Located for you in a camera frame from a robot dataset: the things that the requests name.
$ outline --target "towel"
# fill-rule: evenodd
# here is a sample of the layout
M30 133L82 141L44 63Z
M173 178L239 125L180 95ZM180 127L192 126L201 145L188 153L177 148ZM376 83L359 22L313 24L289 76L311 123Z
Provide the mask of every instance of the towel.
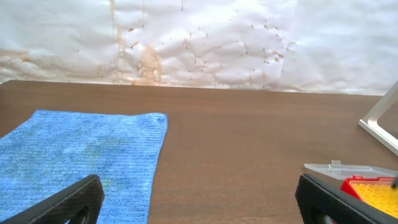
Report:
M38 110L0 139L0 221L97 174L97 223L147 223L167 115Z

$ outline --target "table surface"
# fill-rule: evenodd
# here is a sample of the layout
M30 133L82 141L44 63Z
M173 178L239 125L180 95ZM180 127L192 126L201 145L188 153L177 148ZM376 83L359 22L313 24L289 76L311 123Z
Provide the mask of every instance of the table surface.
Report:
M378 99L9 81L0 85L0 137L37 109L167 113L149 223L302 223L294 193L309 172L304 163L398 170L398 157L358 126ZM381 119L395 136L397 112L394 105Z

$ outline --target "clear plastic lid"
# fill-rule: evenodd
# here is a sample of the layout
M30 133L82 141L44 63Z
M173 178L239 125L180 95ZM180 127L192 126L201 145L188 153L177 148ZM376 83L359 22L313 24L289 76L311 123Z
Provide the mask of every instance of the clear plastic lid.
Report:
M331 161L331 164L304 164L304 166L307 169L338 180L345 180L345 178L352 177L353 175L361 175L364 178L398 176L398 171L395 170L372 166L343 165L340 161Z

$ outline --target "tabletop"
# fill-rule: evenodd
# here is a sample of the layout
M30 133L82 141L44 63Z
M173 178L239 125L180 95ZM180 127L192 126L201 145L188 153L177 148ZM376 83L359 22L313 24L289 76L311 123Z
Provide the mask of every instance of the tabletop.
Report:
M305 163L341 160L398 170L398 157L358 126L378 99L9 81L0 85L0 137L37 109L166 113L169 129L156 170L149 223L302 223L294 193L299 176L309 172ZM396 114L394 105L380 120L394 136Z

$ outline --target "white wall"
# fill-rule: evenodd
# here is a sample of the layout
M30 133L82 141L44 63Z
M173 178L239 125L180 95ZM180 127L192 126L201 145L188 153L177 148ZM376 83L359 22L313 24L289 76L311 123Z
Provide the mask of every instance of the white wall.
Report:
M394 0L0 2L10 79L382 95Z

